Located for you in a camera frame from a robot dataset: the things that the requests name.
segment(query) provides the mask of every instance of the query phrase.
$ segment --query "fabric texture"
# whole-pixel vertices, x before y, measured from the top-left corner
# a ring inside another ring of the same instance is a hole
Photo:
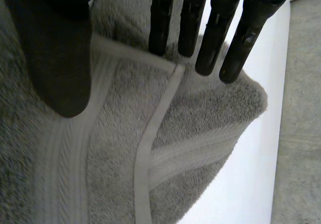
[[[94,34],[91,43],[91,99],[82,114],[64,119],[33,90],[0,0],[1,223],[138,224],[145,214],[152,223],[176,223],[265,111],[265,91],[246,74],[229,85],[219,80],[226,46],[209,77],[194,71],[201,39],[191,59],[179,56],[180,0],[166,58],[147,53],[150,3],[93,1],[102,37]],[[150,133],[140,165],[139,146]],[[150,210],[135,196],[136,170],[148,176],[141,191]]]

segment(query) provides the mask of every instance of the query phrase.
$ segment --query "gray floor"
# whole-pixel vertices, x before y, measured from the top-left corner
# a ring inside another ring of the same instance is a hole
[[[271,223],[321,223],[321,0],[291,3]]]

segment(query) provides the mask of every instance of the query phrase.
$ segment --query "towel fold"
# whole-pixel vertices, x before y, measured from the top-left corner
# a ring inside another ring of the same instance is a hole
[[[0,0],[1,223],[176,223],[265,111],[245,73],[225,85],[194,71],[201,38],[179,56],[180,0],[166,59],[146,52],[149,6],[94,0],[91,99],[65,119],[34,92]]]

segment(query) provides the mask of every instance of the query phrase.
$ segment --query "robotic hand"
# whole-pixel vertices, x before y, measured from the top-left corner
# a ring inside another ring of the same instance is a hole
[[[205,1],[184,0],[178,52],[185,57],[191,57],[194,53]],[[195,66],[200,75],[208,76],[212,73],[239,1],[211,0],[211,14]],[[244,0],[241,20],[220,70],[223,82],[232,83],[237,79],[266,20],[284,2],[285,0]],[[151,53],[160,56],[165,53],[172,8],[173,0],[152,0],[148,44]]]

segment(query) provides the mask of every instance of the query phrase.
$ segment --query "terry cloth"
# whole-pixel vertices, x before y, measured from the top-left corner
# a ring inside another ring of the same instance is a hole
[[[146,52],[150,0],[94,0],[92,94],[72,119],[36,95],[0,0],[0,222],[176,223],[265,111],[262,87],[219,64],[199,76],[177,53],[175,0],[166,59]]]

